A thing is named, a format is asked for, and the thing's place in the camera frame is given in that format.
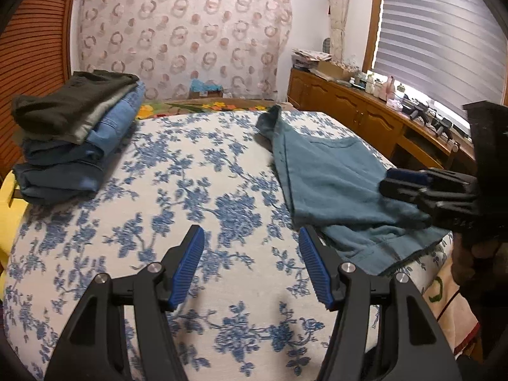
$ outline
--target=patterned curtain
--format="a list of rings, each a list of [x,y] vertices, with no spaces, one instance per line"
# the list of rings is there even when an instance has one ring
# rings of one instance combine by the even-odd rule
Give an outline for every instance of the patterned curtain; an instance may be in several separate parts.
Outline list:
[[[330,54],[342,61],[344,28],[349,0],[330,0]]]
[[[149,100],[187,98],[190,81],[274,98],[290,0],[82,0],[82,70],[137,74]]]

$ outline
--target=stack of folded clothes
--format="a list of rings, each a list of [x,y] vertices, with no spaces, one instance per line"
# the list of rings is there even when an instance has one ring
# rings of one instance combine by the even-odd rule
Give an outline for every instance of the stack of folded clothes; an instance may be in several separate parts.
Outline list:
[[[95,70],[74,72],[49,96],[15,98],[14,140],[26,163],[13,171],[23,198],[55,204],[97,192],[144,93],[137,76]]]

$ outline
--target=white wall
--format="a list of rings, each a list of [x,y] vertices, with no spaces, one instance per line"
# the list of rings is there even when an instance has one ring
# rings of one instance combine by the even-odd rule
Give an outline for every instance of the white wall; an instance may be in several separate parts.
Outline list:
[[[344,35],[343,58],[362,68],[369,37],[372,0],[350,0]]]
[[[279,101],[285,100],[288,93],[292,48],[321,51],[323,40],[330,36],[328,0],[291,0],[291,4],[293,6],[293,26],[277,67],[277,100]],[[70,30],[70,65],[72,70],[79,70],[78,13],[79,2],[75,0]]]

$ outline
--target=orange flower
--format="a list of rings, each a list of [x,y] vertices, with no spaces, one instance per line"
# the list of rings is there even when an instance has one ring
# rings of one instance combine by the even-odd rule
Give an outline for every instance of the orange flower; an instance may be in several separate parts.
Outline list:
[[[149,104],[143,104],[139,108],[137,119],[147,119],[153,115],[153,107]]]

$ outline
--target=orange wooden shutter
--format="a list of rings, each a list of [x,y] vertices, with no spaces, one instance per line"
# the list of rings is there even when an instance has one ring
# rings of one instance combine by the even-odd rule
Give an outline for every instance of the orange wooden shutter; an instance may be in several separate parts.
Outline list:
[[[0,35],[0,175],[21,157],[11,140],[16,94],[44,96],[70,77],[73,0],[23,0]]]

